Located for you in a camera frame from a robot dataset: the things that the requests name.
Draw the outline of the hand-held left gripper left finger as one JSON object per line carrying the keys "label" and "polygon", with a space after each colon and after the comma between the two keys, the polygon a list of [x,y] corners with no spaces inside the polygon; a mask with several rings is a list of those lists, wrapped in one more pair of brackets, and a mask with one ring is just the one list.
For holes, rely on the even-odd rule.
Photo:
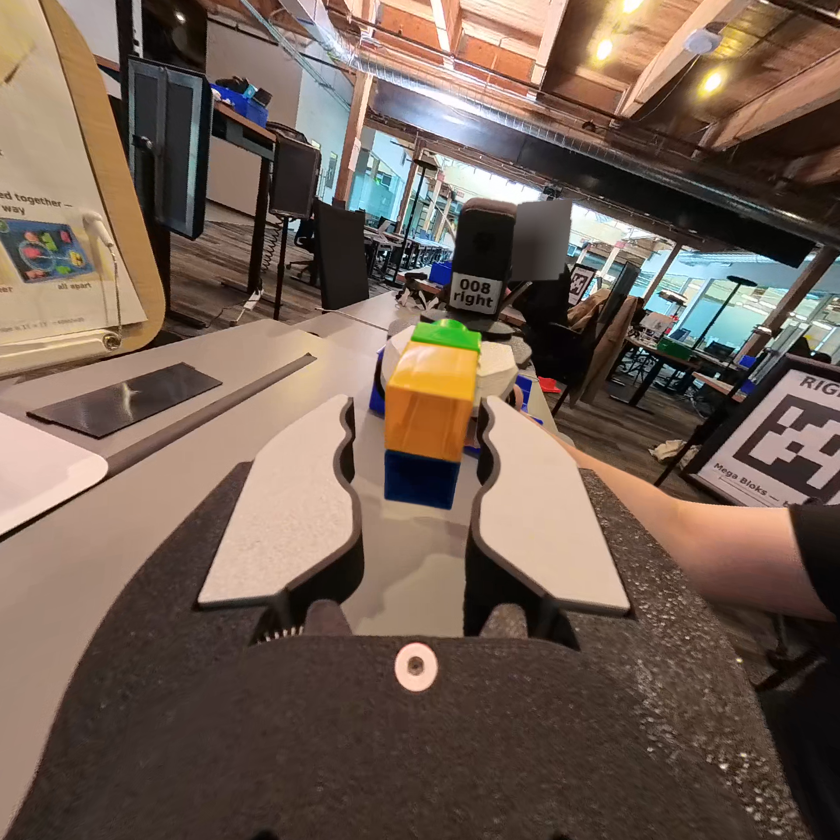
{"label": "hand-held left gripper left finger", "polygon": [[274,436],[250,464],[196,598],[201,611],[264,607],[290,632],[364,576],[354,479],[354,400],[338,394]]}

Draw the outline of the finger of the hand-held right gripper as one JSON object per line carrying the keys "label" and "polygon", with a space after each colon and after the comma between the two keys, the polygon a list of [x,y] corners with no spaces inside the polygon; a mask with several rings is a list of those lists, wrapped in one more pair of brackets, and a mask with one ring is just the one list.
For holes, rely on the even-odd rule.
{"label": "finger of the hand-held right gripper", "polygon": [[518,377],[518,365],[507,343],[483,341],[476,372],[476,399],[498,396],[506,400]]}
{"label": "finger of the hand-held right gripper", "polygon": [[414,331],[400,331],[388,339],[382,356],[382,391],[416,392],[422,362],[422,344]]}

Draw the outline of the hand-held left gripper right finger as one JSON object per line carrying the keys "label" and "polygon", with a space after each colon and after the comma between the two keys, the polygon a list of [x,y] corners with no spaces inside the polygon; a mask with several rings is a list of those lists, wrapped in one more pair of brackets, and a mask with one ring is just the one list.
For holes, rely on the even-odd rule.
{"label": "hand-held left gripper right finger", "polygon": [[479,407],[465,551],[465,635],[514,605],[530,636],[572,636],[569,612],[628,618],[632,605],[578,465],[499,397]]}

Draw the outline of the orange one-stud block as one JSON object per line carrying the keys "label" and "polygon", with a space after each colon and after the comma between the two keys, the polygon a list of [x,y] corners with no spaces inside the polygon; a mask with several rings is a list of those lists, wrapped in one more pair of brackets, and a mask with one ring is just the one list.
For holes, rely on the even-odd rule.
{"label": "orange one-stud block", "polygon": [[385,387],[385,450],[458,463],[478,361],[476,350],[410,341]]}

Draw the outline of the small green block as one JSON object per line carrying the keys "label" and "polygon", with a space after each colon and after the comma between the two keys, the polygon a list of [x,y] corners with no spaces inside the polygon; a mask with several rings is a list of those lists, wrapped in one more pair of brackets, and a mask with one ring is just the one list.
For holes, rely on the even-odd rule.
{"label": "small green block", "polygon": [[444,318],[435,322],[418,323],[410,341],[479,354],[481,333],[468,329],[462,322]]}

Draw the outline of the blue one-stud block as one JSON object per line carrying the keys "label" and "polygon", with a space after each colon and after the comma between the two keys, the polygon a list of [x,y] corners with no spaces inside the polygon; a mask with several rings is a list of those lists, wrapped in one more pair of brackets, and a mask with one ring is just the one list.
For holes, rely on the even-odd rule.
{"label": "blue one-stud block", "polygon": [[387,449],[384,499],[450,510],[455,500],[459,468],[459,461]]}

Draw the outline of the person's right forearm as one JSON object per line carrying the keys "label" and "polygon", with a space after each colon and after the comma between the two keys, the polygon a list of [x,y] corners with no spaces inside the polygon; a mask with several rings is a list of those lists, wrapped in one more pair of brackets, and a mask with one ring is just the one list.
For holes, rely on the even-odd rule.
{"label": "person's right forearm", "polygon": [[790,509],[676,499],[558,437],[555,441],[579,467],[599,477],[710,602],[836,621],[806,570]]}

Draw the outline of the grey desk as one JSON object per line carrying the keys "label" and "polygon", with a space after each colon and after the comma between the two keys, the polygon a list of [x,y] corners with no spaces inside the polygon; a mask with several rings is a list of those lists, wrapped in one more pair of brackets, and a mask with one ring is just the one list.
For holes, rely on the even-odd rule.
{"label": "grey desk", "polygon": [[343,393],[355,403],[353,485],[364,578],[344,604],[362,635],[462,634],[464,553],[479,483],[460,467],[452,509],[385,501],[383,421],[368,413],[378,350],[396,319],[388,296],[292,327],[243,327],[13,385],[2,412],[22,417],[179,361],[222,382],[212,392],[102,441],[102,483],[2,540],[2,834],[30,786],[70,678],[141,564],[239,463],[282,428]]}

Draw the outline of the black desk monitor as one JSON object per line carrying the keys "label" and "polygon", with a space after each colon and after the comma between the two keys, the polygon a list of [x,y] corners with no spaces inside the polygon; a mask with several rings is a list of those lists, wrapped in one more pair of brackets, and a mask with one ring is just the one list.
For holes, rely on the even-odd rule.
{"label": "black desk monitor", "polygon": [[321,151],[302,140],[278,134],[269,189],[269,212],[277,217],[308,219],[316,196]]}

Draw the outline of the wooden top standing desk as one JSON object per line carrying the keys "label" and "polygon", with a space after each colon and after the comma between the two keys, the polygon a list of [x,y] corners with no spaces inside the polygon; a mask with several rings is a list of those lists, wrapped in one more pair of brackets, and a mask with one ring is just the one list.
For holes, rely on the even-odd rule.
{"label": "wooden top standing desk", "polygon": [[[259,158],[259,177],[255,202],[255,222],[251,237],[248,263],[248,282],[246,285],[247,298],[256,289],[264,289],[262,281],[264,245],[266,241],[267,214],[269,209],[269,192],[272,163],[275,153],[275,134],[260,128],[251,121],[239,116],[227,104],[214,102],[212,135],[224,142]],[[230,325],[235,326],[246,312],[242,306],[236,320]]]}

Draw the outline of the brown coat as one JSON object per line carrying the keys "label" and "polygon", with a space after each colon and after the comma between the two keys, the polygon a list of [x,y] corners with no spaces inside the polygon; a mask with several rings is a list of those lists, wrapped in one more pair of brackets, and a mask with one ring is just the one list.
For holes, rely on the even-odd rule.
{"label": "brown coat", "polygon": [[597,290],[568,311],[568,323],[572,331],[582,334],[589,327],[594,327],[594,338],[599,339],[595,343],[582,383],[570,389],[568,403],[571,408],[575,408],[578,403],[594,403],[617,361],[619,352],[624,348],[634,317],[643,306],[642,298],[627,297],[610,325],[603,331],[599,318],[610,296],[609,290]]}

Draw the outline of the black partition panel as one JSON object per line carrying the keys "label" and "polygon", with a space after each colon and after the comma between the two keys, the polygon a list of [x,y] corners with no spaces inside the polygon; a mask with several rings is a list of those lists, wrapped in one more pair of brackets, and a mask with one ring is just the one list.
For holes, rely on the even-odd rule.
{"label": "black partition panel", "polygon": [[313,205],[313,220],[322,310],[336,311],[368,300],[364,212],[351,212],[318,199]]}

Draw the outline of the framed marker sign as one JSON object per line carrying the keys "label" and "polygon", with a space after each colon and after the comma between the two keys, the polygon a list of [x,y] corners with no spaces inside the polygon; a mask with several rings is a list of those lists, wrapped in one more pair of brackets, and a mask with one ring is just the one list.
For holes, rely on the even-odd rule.
{"label": "framed marker sign", "polygon": [[730,505],[839,502],[839,369],[785,355],[682,476]]}

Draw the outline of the white document stand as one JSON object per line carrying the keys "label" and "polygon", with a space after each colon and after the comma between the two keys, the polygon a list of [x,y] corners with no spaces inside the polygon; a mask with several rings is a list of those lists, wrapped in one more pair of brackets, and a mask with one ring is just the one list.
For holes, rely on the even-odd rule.
{"label": "white document stand", "polygon": [[[123,345],[119,250],[102,215],[80,212],[88,246],[68,224],[2,219],[2,255],[24,289],[83,291],[98,282],[104,313],[114,324],[98,329],[34,336],[2,343],[2,378],[36,372],[60,363],[94,361]],[[53,437],[25,421],[2,414],[2,535],[29,523],[92,488],[106,475],[104,458]]]}

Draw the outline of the black floor lamp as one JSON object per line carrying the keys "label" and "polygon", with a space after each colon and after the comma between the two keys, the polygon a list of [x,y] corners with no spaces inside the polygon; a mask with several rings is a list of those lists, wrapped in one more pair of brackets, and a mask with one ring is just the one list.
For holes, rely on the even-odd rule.
{"label": "black floor lamp", "polygon": [[736,350],[743,346],[763,313],[752,307],[757,284],[737,276],[709,280],[692,298],[679,326],[684,343],[702,350],[718,343]]}

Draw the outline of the person's black jacket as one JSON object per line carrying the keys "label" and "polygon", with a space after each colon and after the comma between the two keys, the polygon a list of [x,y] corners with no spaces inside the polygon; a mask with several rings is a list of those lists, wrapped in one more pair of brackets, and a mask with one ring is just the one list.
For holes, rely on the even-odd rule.
{"label": "person's black jacket", "polygon": [[[795,540],[818,600],[839,610],[838,513],[829,507],[791,508]],[[839,838],[838,633],[823,660],[793,691],[759,696],[788,785],[814,838]]]}

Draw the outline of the blue storage bins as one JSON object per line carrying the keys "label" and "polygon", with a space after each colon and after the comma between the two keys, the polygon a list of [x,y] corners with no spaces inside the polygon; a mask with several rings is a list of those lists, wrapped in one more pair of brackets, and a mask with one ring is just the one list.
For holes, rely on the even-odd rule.
{"label": "blue storage bins", "polygon": [[211,83],[216,98],[227,104],[239,116],[252,123],[266,128],[269,112],[268,106],[272,94],[262,87],[255,86],[245,77],[219,78]]}

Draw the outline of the black display on stand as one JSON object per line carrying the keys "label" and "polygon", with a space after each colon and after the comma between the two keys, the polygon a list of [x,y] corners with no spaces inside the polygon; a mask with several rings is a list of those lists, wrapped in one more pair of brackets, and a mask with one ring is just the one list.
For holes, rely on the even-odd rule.
{"label": "black display on stand", "polygon": [[165,316],[207,323],[172,306],[172,235],[191,241],[205,225],[214,92],[203,73],[128,58],[125,101],[129,168],[164,290]]}

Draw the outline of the rounded wooden board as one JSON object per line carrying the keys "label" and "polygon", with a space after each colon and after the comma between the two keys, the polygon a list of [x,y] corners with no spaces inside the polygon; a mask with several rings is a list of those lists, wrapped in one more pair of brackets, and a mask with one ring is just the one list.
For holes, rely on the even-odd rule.
{"label": "rounded wooden board", "polygon": [[[100,359],[116,358],[141,350],[161,331],[165,317],[164,290],[100,70],[85,39],[60,3],[40,2],[40,5],[59,52],[91,168],[112,231],[117,235],[117,247],[146,316],[143,323],[123,327],[122,348]],[[40,371],[92,361],[97,360],[60,363]]]}

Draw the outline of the printed instruction sheet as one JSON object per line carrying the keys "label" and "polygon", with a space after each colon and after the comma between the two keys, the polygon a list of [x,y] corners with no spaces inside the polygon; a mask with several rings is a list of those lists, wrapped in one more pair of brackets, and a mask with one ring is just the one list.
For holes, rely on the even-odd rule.
{"label": "printed instruction sheet", "polygon": [[143,323],[40,2],[1,36],[2,347]]}

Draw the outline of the silver ceiling duct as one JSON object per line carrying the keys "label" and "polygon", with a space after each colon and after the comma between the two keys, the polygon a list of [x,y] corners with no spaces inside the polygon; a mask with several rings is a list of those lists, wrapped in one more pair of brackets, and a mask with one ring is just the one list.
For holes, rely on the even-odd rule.
{"label": "silver ceiling duct", "polygon": [[321,30],[319,39],[332,59],[352,70],[555,145],[564,146],[577,138],[601,142],[602,133],[618,124],[618,117],[608,112],[586,109],[583,104],[570,101],[549,104],[546,100],[530,99],[494,83],[481,84],[466,73],[399,55],[392,49],[371,49],[333,28]]}

